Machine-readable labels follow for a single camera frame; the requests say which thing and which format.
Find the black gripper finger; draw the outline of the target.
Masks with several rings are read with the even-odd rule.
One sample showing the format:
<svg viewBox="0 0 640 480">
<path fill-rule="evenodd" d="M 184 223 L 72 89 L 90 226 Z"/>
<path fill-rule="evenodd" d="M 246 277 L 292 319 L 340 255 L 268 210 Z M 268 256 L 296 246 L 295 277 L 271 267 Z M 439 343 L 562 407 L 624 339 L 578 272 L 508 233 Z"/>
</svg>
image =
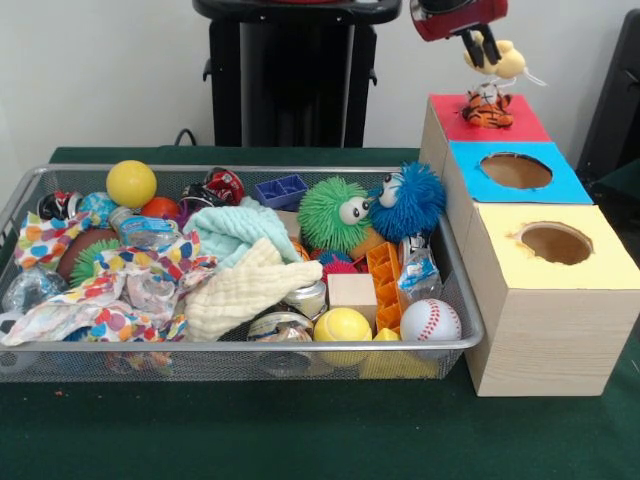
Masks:
<svg viewBox="0 0 640 480">
<path fill-rule="evenodd" d="M 487 24 L 480 25 L 480 33 L 483 36 L 482 48 L 484 55 L 490 64 L 497 64 L 501 60 L 501 53 L 496 44 L 491 28 Z"/>
<path fill-rule="evenodd" d="M 485 63 L 484 36 L 477 30 L 466 30 L 462 34 L 462 40 L 466 48 L 465 61 L 472 68 L 482 69 Z"/>
</svg>

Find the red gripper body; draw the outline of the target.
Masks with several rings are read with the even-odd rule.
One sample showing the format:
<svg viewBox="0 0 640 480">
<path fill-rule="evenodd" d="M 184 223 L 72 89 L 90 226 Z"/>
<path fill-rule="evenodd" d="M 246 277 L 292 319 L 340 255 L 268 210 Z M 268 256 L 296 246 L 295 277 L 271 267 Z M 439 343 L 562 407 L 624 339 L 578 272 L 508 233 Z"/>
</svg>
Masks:
<svg viewBox="0 0 640 480">
<path fill-rule="evenodd" d="M 466 30 L 480 31 L 481 24 L 504 18 L 507 0 L 410 2 L 413 25 L 424 41 L 448 39 Z"/>
</svg>

